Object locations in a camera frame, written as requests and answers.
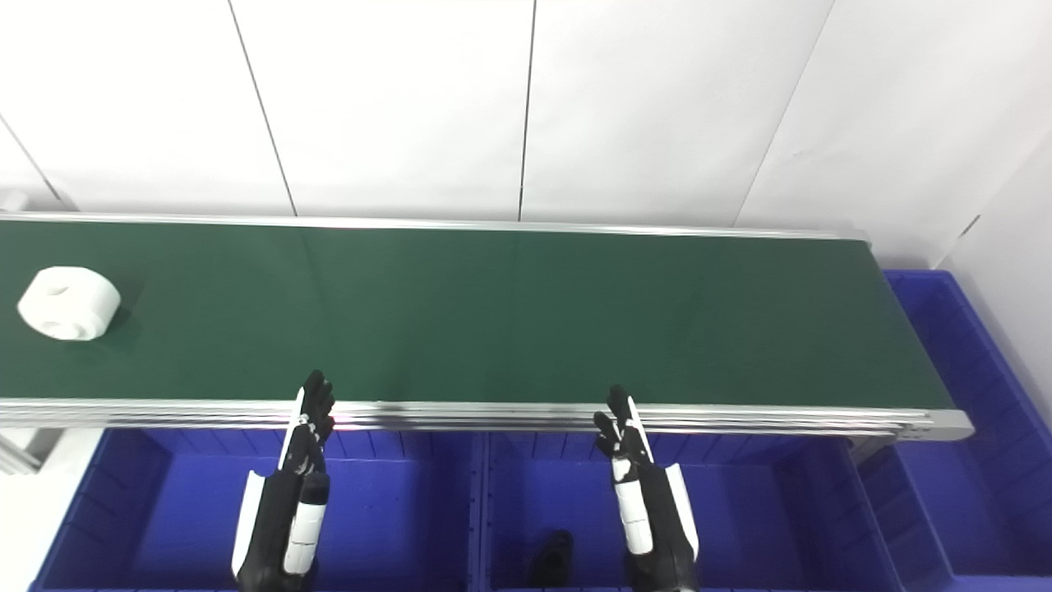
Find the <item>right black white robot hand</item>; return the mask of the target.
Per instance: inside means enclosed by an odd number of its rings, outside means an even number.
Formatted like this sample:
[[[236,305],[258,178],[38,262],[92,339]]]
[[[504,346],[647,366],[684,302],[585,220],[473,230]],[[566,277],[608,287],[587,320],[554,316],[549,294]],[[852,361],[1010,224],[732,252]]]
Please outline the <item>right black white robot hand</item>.
[[[595,446],[610,461],[627,580],[634,591],[699,591],[697,529],[681,467],[655,462],[623,386],[610,387],[607,408],[593,414]]]

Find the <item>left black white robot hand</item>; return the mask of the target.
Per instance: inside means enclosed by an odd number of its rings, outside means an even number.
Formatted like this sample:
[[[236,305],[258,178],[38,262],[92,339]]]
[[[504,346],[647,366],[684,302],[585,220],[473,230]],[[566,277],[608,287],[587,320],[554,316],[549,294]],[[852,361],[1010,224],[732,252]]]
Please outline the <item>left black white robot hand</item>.
[[[239,591],[308,591],[331,481],[325,446],[335,430],[332,385],[315,370],[294,399],[274,473],[248,473],[232,545]]]

